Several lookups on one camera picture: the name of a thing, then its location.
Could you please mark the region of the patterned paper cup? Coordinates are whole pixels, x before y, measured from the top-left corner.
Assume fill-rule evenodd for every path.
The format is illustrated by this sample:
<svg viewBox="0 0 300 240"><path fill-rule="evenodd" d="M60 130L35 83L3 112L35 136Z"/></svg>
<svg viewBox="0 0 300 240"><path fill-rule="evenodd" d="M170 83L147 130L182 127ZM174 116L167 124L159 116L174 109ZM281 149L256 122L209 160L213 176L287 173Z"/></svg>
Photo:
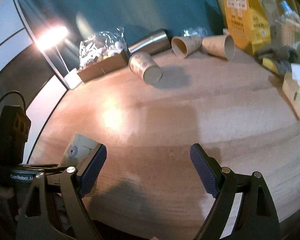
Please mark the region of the patterned paper cup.
<svg viewBox="0 0 300 240"><path fill-rule="evenodd" d="M58 167L77 166L82 160L85 161L92 154L98 144L99 142L75 132L58 163ZM93 166L93 182L91 186L84 190L85 197L92 197L96 193L96 182L101 168L100 162Z"/></svg>

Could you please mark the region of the paper cup with pink prints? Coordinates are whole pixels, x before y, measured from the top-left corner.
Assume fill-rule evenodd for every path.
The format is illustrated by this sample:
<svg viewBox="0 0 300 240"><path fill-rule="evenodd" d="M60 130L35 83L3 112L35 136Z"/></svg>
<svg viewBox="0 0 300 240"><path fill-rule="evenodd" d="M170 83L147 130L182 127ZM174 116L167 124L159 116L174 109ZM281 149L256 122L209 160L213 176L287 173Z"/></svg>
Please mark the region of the paper cup with pink prints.
<svg viewBox="0 0 300 240"><path fill-rule="evenodd" d="M153 85L162 78L162 70L146 52L137 52L129 59L130 70L144 83Z"/></svg>

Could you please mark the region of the plain brown paper cup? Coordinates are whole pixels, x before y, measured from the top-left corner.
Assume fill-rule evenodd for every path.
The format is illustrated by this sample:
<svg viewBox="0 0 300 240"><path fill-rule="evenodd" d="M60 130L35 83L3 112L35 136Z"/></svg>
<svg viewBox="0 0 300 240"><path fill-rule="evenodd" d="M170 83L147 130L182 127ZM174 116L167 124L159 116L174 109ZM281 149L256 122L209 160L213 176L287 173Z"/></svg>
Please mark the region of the plain brown paper cup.
<svg viewBox="0 0 300 240"><path fill-rule="evenodd" d="M206 53L231 61L235 55L235 43L231 35L205 37L202 48Z"/></svg>

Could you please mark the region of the brown paper cup open end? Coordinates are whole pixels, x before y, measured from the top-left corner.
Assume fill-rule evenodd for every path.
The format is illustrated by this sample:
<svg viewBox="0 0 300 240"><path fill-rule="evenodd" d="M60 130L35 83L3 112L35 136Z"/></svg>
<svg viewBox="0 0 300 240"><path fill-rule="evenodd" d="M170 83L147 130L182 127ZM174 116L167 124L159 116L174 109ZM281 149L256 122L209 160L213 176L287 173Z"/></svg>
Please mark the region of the brown paper cup open end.
<svg viewBox="0 0 300 240"><path fill-rule="evenodd" d="M177 57L184 59L201 48L202 40L198 35L175 36L171 40L171 47Z"/></svg>

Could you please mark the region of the yellow tissue pack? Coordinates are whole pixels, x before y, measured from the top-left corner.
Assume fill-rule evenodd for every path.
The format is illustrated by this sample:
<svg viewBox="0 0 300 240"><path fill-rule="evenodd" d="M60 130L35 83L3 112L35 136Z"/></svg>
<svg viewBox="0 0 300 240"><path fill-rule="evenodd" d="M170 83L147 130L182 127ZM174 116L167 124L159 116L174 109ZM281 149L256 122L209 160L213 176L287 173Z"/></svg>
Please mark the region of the yellow tissue pack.
<svg viewBox="0 0 300 240"><path fill-rule="evenodd" d="M282 90L300 120L300 64L291 64L292 72L286 73Z"/></svg>

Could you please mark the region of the brown cardboard tray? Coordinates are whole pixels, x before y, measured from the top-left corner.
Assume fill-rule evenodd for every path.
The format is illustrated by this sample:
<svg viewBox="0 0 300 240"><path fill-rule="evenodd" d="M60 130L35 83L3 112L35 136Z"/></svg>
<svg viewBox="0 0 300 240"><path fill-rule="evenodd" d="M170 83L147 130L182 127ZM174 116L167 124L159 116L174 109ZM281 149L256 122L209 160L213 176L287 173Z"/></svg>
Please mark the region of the brown cardboard tray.
<svg viewBox="0 0 300 240"><path fill-rule="evenodd" d="M122 50L121 53L117 55L111 56L100 62L93 63L83 70L79 70L77 74L81 80L86 83L95 78L102 77L106 74L126 67L128 65L128 61L129 58L127 52Z"/></svg>

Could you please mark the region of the grey work glove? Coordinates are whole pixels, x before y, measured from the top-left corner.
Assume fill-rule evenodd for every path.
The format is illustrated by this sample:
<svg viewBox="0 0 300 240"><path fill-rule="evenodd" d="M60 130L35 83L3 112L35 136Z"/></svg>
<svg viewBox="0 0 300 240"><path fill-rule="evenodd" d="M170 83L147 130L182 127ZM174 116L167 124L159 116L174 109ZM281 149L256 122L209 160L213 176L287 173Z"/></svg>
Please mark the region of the grey work glove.
<svg viewBox="0 0 300 240"><path fill-rule="evenodd" d="M291 64L297 63L299 56L292 47L267 44L254 52L254 58L271 72L285 76L286 73L292 72ZM263 64L264 59L270 60L274 64L275 69Z"/></svg>

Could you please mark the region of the white desk lamp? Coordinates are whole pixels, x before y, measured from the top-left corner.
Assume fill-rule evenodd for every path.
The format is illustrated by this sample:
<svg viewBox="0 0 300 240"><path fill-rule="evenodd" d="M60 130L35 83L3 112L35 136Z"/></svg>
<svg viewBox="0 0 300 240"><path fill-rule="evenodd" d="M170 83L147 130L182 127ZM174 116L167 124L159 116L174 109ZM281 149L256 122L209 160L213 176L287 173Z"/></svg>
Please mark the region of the white desk lamp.
<svg viewBox="0 0 300 240"><path fill-rule="evenodd" d="M69 31L65 26L54 25L39 35L36 45L41 52L55 49L66 71L64 81L70 90L74 90L82 83L82 80L78 76L76 68L70 70L58 48L58 45L62 44L68 35Z"/></svg>

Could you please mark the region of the clear bag of snacks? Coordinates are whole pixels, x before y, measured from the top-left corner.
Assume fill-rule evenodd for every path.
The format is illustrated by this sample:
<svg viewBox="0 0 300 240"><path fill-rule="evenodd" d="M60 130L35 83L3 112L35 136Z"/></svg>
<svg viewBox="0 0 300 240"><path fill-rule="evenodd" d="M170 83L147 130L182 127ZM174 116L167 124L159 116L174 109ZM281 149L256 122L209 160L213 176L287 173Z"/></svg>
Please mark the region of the clear bag of snacks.
<svg viewBox="0 0 300 240"><path fill-rule="evenodd" d="M125 41L125 29L116 28L114 32L99 31L89 36L79 45L79 70L84 70L94 63L128 52Z"/></svg>

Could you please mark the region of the white woven basket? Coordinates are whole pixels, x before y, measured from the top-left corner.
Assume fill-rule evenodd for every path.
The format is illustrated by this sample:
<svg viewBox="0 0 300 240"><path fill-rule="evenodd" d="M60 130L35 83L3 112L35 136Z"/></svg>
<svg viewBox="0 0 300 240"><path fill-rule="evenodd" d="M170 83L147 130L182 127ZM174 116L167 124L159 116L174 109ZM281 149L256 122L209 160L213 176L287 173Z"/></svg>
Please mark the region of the white woven basket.
<svg viewBox="0 0 300 240"><path fill-rule="evenodd" d="M277 38L280 45L294 49L300 45L300 16L295 12L285 12L276 20Z"/></svg>

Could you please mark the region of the crumpled clear plastic wrapper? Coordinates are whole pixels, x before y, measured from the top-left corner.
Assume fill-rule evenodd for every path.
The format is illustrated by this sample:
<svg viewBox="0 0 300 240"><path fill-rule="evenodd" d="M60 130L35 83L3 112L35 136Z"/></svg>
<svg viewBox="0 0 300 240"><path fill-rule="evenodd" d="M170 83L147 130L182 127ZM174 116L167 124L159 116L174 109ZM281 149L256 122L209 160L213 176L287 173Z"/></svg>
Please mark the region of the crumpled clear plastic wrapper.
<svg viewBox="0 0 300 240"><path fill-rule="evenodd" d="M204 38L207 36L207 30L203 27L187 28L183 30L184 37L190 37L194 35Z"/></svg>

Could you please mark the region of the stainless steel tumbler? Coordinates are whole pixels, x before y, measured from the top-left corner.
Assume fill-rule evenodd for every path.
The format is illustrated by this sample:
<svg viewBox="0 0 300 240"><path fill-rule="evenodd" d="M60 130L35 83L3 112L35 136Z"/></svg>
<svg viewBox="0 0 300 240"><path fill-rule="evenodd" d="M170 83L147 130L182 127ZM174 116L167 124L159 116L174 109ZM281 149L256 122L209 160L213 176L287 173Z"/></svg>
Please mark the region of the stainless steel tumbler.
<svg viewBox="0 0 300 240"><path fill-rule="evenodd" d="M131 54L146 52L150 55L155 55L170 48L170 39L165 29L156 30L128 46L128 50Z"/></svg>

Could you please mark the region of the orange paper bag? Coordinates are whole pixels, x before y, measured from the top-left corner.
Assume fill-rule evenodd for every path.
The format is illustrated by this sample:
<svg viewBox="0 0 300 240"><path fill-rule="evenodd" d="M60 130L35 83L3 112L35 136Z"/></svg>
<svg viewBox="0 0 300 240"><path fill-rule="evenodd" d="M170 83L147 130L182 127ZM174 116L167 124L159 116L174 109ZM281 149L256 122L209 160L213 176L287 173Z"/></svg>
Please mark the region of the orange paper bag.
<svg viewBox="0 0 300 240"><path fill-rule="evenodd" d="M224 0L228 30L235 45L253 55L271 43L270 25L259 0Z"/></svg>

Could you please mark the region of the yellow and green curtain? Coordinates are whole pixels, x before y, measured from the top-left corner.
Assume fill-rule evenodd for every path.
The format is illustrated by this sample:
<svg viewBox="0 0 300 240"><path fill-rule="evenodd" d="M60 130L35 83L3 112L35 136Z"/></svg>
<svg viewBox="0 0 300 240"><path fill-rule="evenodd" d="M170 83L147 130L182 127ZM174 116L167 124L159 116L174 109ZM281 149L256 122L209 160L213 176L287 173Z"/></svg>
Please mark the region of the yellow and green curtain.
<svg viewBox="0 0 300 240"><path fill-rule="evenodd" d="M225 22L219 0L17 0L36 36L54 25L69 35L59 47L70 68L79 65L79 44L99 31L124 29L125 41L134 44L158 29L170 36L190 27L203 27L210 35L222 33Z"/></svg>

